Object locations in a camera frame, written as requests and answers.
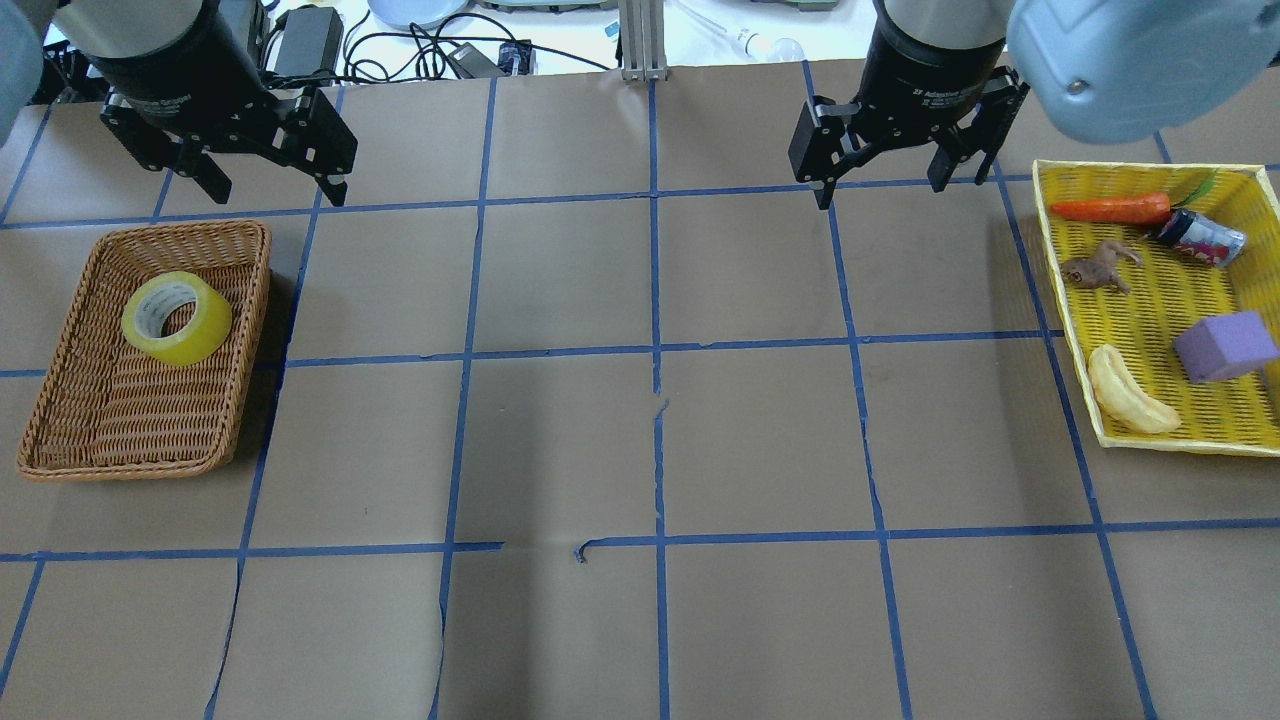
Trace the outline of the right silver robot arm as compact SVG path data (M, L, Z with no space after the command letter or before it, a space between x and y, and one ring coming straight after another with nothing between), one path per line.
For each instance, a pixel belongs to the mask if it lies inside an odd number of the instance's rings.
M932 146L933 191L987 181L1027 96L1053 127L1130 143L1203 117L1277 63L1275 1L878 1L847 102L803 105L788 160L819 209L882 154Z

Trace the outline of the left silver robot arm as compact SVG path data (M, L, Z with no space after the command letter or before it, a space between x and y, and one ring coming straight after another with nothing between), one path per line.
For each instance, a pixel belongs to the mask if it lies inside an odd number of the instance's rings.
M214 158L248 154L303 172L344 205L357 138L320 88L273 94L216 1L5 1L3 135L40 86L50 28L108 82L101 122L142 168L224 204L232 182Z

